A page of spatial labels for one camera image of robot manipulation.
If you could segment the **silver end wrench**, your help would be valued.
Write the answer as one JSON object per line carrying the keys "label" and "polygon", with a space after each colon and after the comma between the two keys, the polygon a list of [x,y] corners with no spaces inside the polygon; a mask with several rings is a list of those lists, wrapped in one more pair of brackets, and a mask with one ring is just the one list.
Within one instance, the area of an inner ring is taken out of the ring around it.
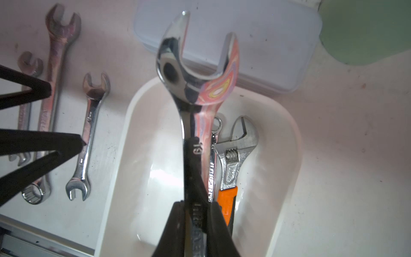
{"label": "silver end wrench", "polygon": [[110,92],[109,77],[106,73],[101,73],[101,84],[95,85],[92,83],[91,74],[87,73],[83,79],[82,89],[87,99],[86,117],[82,131],[85,146],[78,155],[75,172],[65,186],[66,194],[71,201],[76,198],[76,190],[81,192],[83,201],[89,197],[91,191],[87,174],[88,165],[100,107]]}

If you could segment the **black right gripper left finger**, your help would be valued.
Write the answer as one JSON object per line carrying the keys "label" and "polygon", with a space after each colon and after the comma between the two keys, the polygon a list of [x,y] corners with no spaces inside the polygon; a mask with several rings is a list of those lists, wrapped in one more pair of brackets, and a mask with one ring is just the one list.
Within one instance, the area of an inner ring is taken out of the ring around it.
{"label": "black right gripper left finger", "polygon": [[185,255],[185,205],[175,202],[152,257],[183,257]]}

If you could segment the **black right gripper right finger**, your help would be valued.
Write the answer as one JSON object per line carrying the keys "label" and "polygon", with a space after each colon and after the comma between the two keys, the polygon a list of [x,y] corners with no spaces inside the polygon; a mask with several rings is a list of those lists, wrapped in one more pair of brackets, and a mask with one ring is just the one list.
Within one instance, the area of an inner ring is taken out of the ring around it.
{"label": "black right gripper right finger", "polygon": [[229,229],[217,202],[209,203],[207,209],[207,257],[239,257]]}

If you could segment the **large silver 19 wrench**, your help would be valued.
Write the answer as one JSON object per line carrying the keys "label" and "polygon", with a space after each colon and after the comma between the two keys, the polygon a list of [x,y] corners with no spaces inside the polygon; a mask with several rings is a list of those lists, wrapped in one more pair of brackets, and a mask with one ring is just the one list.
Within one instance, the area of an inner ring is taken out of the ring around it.
{"label": "large silver 19 wrench", "polygon": [[182,126],[184,159],[185,257],[206,252],[206,211],[209,203],[211,131],[222,103],[235,88],[239,45],[235,33],[226,35],[217,71],[201,75],[183,62],[190,12],[183,11],[163,35],[157,52],[158,76],[171,94]]}

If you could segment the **long silver combination wrench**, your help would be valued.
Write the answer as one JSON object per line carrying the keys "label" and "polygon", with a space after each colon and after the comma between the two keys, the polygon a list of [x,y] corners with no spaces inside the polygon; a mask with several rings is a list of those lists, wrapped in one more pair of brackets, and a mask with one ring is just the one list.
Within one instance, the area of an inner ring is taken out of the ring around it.
{"label": "long silver combination wrench", "polygon": [[[81,18],[74,13],[67,25],[62,24],[65,7],[57,3],[46,15],[46,27],[50,38],[46,81],[51,85],[51,95],[43,99],[39,114],[37,130],[52,132],[60,91],[61,69],[67,50],[76,41],[81,32]],[[46,201],[51,194],[50,183],[46,175],[31,183],[22,190],[22,197],[31,205]]]}

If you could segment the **small silver wrench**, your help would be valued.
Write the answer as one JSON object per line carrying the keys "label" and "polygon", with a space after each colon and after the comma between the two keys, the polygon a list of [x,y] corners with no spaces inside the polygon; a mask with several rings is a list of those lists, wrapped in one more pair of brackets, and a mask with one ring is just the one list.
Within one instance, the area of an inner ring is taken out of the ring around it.
{"label": "small silver wrench", "polygon": [[[36,58],[34,62],[31,63],[32,56],[30,51],[23,52],[18,58],[18,66],[22,73],[37,78],[42,75],[43,61],[40,58]],[[28,130],[30,125],[30,115],[30,102],[19,106],[18,130]],[[22,167],[29,163],[31,155],[30,152],[9,155],[10,162],[15,161],[17,158],[19,158],[18,167]]]}

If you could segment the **white plastic storage box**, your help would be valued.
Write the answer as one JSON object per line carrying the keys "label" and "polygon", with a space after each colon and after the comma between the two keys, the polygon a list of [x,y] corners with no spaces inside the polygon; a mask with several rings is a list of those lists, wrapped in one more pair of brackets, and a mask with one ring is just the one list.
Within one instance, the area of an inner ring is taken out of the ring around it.
{"label": "white plastic storage box", "polygon": [[[259,135],[238,177],[233,241],[243,257],[271,257],[302,163],[302,138],[290,113],[263,95],[235,88],[220,107],[221,141],[239,116]],[[182,129],[159,78],[135,94],[125,117],[97,257],[149,257],[174,202],[182,200]]]}

